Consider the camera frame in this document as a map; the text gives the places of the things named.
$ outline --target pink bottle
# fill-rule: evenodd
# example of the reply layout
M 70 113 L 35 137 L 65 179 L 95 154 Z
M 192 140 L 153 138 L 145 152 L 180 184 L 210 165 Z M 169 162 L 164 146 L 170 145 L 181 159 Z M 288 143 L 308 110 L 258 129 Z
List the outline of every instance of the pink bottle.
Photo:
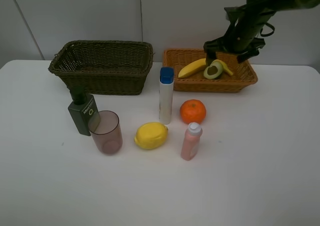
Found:
M 181 150 L 181 157 L 184 160 L 190 161 L 197 154 L 201 135 L 201 126 L 196 122 L 190 123 L 186 133 L 184 134 L 184 141 Z

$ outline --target white table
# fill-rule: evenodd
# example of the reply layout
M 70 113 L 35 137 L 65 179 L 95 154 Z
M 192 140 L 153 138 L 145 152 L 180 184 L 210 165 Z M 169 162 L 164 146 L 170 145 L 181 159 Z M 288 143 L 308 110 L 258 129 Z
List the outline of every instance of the white table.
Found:
M 1 225 L 320 225 L 320 76 L 304 66 L 254 66 L 238 94 L 179 93 L 167 144 L 133 138 L 158 119 L 155 63 L 139 96 L 101 96 L 120 117 L 123 147 L 101 154 L 69 115 L 48 61 L 0 70 Z M 198 155 L 180 158 L 188 99 L 207 107 Z

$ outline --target robotic arm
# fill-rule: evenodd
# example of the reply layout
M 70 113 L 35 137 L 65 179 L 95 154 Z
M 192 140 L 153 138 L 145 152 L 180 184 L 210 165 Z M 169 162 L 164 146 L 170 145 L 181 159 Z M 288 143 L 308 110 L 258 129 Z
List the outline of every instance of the robotic arm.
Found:
M 239 63 L 259 55 L 259 49 L 265 46 L 265 40 L 257 38 L 271 36 L 274 26 L 268 20 L 279 11 L 310 9 L 320 4 L 320 0 L 246 0 L 241 7 L 225 8 L 230 26 L 221 38 L 206 42 L 206 63 L 215 60 L 216 52 L 238 54 Z M 271 33 L 263 34 L 263 27 L 272 29 Z

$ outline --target avocado half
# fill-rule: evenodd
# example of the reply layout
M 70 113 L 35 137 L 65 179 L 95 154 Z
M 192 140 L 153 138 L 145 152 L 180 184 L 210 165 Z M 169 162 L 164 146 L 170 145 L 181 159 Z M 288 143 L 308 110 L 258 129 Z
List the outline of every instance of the avocado half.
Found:
M 224 72 L 223 65 L 218 61 L 213 61 L 210 66 L 208 66 L 203 75 L 207 79 L 216 79 Z

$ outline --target white bottle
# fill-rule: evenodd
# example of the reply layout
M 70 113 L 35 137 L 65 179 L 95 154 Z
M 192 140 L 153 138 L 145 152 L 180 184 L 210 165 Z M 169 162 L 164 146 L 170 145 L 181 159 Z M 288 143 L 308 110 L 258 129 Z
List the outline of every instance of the white bottle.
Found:
M 164 125 L 171 122 L 173 94 L 174 70 L 171 67 L 162 67 L 160 71 L 159 120 Z

